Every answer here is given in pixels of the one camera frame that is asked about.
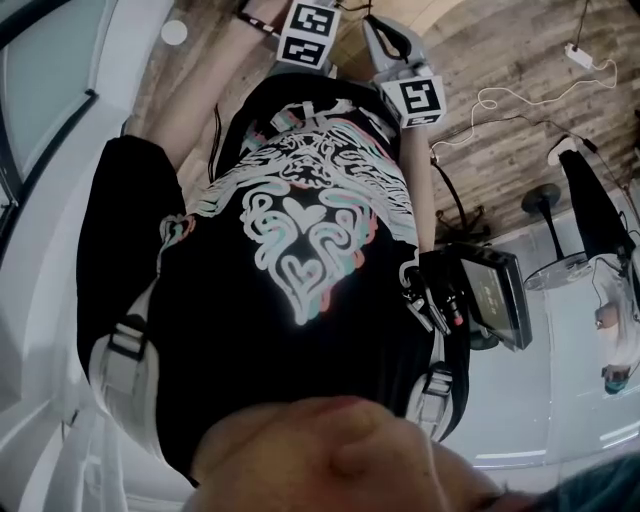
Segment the wire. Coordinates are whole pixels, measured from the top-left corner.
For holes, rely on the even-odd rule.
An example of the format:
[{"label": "wire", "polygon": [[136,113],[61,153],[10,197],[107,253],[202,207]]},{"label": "wire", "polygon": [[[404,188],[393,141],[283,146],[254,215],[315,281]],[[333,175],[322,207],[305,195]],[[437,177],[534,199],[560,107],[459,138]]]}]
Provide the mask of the wire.
[{"label": "wire", "polygon": [[[578,85],[581,85],[581,84],[597,83],[597,84],[600,84],[602,87],[605,87],[607,89],[614,89],[618,85],[618,65],[616,64],[616,62],[614,60],[607,59],[607,60],[604,61],[604,64],[602,66],[600,66],[600,67],[593,66],[593,69],[598,70],[598,71],[602,71],[603,69],[605,69],[609,65],[609,63],[613,64],[613,67],[614,67],[614,78],[613,78],[613,84],[612,85],[607,85],[607,84],[601,82],[600,80],[596,80],[596,79],[593,79],[593,80],[578,80],[571,87],[569,87],[566,91],[564,91],[560,96],[558,96],[557,98],[549,99],[549,100],[530,101],[530,100],[520,96],[519,94],[513,92],[511,89],[508,89],[507,87],[485,87],[484,89],[481,89],[478,92],[476,103],[473,105],[473,107],[471,107],[471,120],[470,120],[469,128],[467,128],[467,129],[471,129],[471,133],[469,134],[469,136],[464,138],[464,139],[462,139],[462,140],[460,140],[460,141],[457,141],[457,142],[449,142],[447,140],[440,140],[440,141],[434,143],[433,146],[431,146],[432,154],[435,155],[435,148],[439,144],[445,144],[447,146],[460,146],[462,144],[465,144],[466,142],[468,142],[469,140],[471,140],[473,138],[473,136],[476,133],[476,131],[475,131],[475,127],[476,127],[476,123],[475,123],[476,108],[482,107],[485,110],[495,110],[495,109],[498,108],[498,102],[497,101],[482,99],[482,95],[486,91],[504,91],[504,92],[508,92],[512,96],[515,96],[519,100],[523,101],[524,103],[526,103],[527,105],[530,105],[532,107],[538,107],[540,105],[547,105],[549,103],[554,103],[556,101],[560,101],[567,94],[569,94],[573,89],[575,89]],[[514,116],[513,118],[515,119],[517,117],[522,117],[524,119],[527,119],[525,116],[520,116],[520,115]],[[560,127],[558,124],[556,124],[553,121],[549,121],[549,122],[553,123],[556,127]]]},{"label": "wire", "polygon": [[444,512],[451,512],[451,504],[444,492],[444,487],[440,483],[440,475],[438,475],[438,467],[436,466],[436,459],[433,453],[433,441],[430,436],[425,436],[425,438],[427,448],[427,465],[429,466],[429,471],[436,489],[436,499],[439,501],[440,510],[443,510]]},{"label": "wire", "polygon": [[633,377],[633,374],[636,373],[636,370],[638,369],[638,366],[640,366],[640,362],[638,362],[636,364],[636,367],[629,373],[629,376],[627,377],[627,379],[630,379],[631,377]]},{"label": "wire", "polygon": [[213,164],[216,161],[216,155],[218,154],[218,148],[220,147],[220,138],[222,137],[222,121],[220,120],[220,110],[218,105],[213,110],[216,118],[216,133],[213,136],[213,146],[211,147],[211,155],[209,156],[209,183],[214,181]]},{"label": "wire", "polygon": [[[502,121],[513,121],[514,119],[524,119],[525,121],[527,121],[531,126],[538,126],[540,124],[551,124],[553,126],[555,126],[558,130],[568,133],[570,135],[573,135],[574,137],[577,138],[582,138],[580,137],[580,135],[578,135],[577,133],[572,132],[571,130],[569,130],[568,128],[559,125],[558,123],[556,123],[553,119],[549,119],[549,118],[544,118],[544,119],[540,119],[538,121],[534,121],[531,118],[524,116],[522,114],[516,114],[515,116],[509,116],[509,117],[501,117],[498,119],[486,119],[484,121],[481,121],[479,123],[475,123],[474,126],[478,127],[478,126],[483,126],[485,124],[491,124],[491,123],[500,123]],[[464,133],[466,131],[471,130],[471,126],[466,126],[464,128],[461,128],[459,130],[456,130],[453,133],[449,133],[443,137],[440,137],[439,139],[436,139],[436,141],[434,142],[434,145],[437,144],[440,141],[445,141],[447,139],[450,139],[452,137],[455,137],[456,135],[460,135],[461,133]]]},{"label": "wire", "polygon": [[609,167],[607,165],[607,162],[604,161],[604,159],[602,158],[602,155],[600,155],[599,151],[596,151],[596,156],[600,159],[600,161],[602,162],[602,165],[604,165],[605,169],[607,169],[607,172],[609,173],[609,178],[611,179],[611,181],[613,181],[616,184],[616,187],[618,187],[620,189],[620,191],[623,192],[622,187],[620,186],[620,183],[618,183],[618,180],[616,179],[616,177],[613,174],[613,171],[611,170],[611,167]]},{"label": "wire", "polygon": [[342,9],[345,12],[356,12],[356,11],[363,11],[366,9],[367,16],[371,15],[371,9],[373,8],[373,0],[368,0],[366,4],[359,5],[358,7],[345,7],[344,5],[342,5],[343,1],[344,0],[336,0],[336,6],[339,9]]},{"label": "wire", "polygon": [[465,233],[467,233],[468,231],[467,215],[464,212],[464,208],[462,207],[462,202],[460,201],[460,197],[458,196],[458,193],[456,192],[456,189],[454,188],[453,183],[449,179],[449,176],[446,175],[446,173],[442,170],[442,167],[440,167],[437,162],[432,161],[431,163],[436,169],[438,169],[438,172],[440,172],[440,176],[442,176],[442,179],[447,185],[449,192],[451,192],[451,195],[453,196],[453,200],[456,202],[456,206],[458,207],[458,213],[460,214],[460,222],[462,222],[462,229]]},{"label": "wire", "polygon": [[580,16],[580,27],[578,28],[578,36],[576,37],[576,44],[573,46],[574,50],[580,47],[580,35],[582,34],[582,26],[584,25],[584,18],[587,15],[587,7],[589,6],[589,0],[585,0],[584,9],[582,10],[582,16]]},{"label": "wire", "polygon": [[591,274],[591,286],[593,286],[593,289],[596,291],[596,295],[598,295],[598,300],[600,301],[600,307],[602,307],[602,297],[600,296],[600,292],[598,291],[598,288],[594,283],[594,280],[596,278],[596,270],[598,269],[598,263],[602,261],[607,267],[609,267],[614,272],[618,272],[618,269],[615,268],[611,263],[609,263],[607,260],[605,260],[602,257],[595,258],[595,260],[596,261],[593,264],[593,274]]},{"label": "wire", "polygon": [[618,215],[618,217],[620,217],[620,220],[624,219],[624,230],[628,233],[629,232],[629,223],[627,222],[627,214],[624,213],[623,211],[621,211],[620,214]]}]

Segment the strap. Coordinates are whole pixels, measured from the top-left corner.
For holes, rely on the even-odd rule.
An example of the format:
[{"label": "strap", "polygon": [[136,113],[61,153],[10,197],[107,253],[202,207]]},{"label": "strap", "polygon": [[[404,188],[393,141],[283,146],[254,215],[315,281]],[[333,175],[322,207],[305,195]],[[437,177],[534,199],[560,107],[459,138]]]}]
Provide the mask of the strap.
[{"label": "strap", "polygon": [[107,344],[105,384],[121,393],[132,394],[138,363],[144,357],[145,328],[149,303],[158,279],[140,294],[127,316],[116,324]]},{"label": "strap", "polygon": [[444,362],[444,336],[436,329],[431,365],[418,402],[417,422],[427,435],[438,440],[446,431],[453,415],[451,387],[453,372]]},{"label": "strap", "polygon": [[248,23],[249,25],[251,25],[254,28],[257,28],[258,30],[264,32],[265,34],[268,34],[270,36],[275,35],[275,36],[279,36],[280,34],[278,34],[276,32],[276,28],[266,24],[263,21],[260,21],[259,19],[256,19],[252,16],[249,16],[247,13],[242,12],[242,11],[237,11],[236,12],[236,17],[239,20],[244,21],[245,23]]}]

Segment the small screen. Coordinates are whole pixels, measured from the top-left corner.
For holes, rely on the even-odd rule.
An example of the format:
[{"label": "small screen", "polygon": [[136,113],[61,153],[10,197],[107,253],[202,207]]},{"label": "small screen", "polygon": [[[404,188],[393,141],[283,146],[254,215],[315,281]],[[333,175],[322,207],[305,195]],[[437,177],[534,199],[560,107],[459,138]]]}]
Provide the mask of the small screen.
[{"label": "small screen", "polygon": [[498,272],[473,261],[462,260],[471,290],[485,327],[509,341],[514,339],[509,310],[504,300]]}]

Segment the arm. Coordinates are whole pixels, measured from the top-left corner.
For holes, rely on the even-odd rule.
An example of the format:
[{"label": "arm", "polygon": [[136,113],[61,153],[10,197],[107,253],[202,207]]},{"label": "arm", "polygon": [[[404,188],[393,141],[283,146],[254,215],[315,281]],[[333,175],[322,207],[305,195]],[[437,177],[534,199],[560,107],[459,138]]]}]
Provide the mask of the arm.
[{"label": "arm", "polygon": [[618,359],[619,318],[618,307],[613,302],[596,309],[596,329],[600,340],[604,343],[607,364]]},{"label": "arm", "polygon": [[400,169],[407,181],[413,206],[419,251],[433,251],[436,238],[436,208],[426,128],[411,128],[402,132]]},{"label": "arm", "polygon": [[[245,12],[273,23],[287,0],[252,0]],[[148,139],[162,147],[176,171],[198,143],[226,85],[266,35],[232,19],[165,104]]]}]

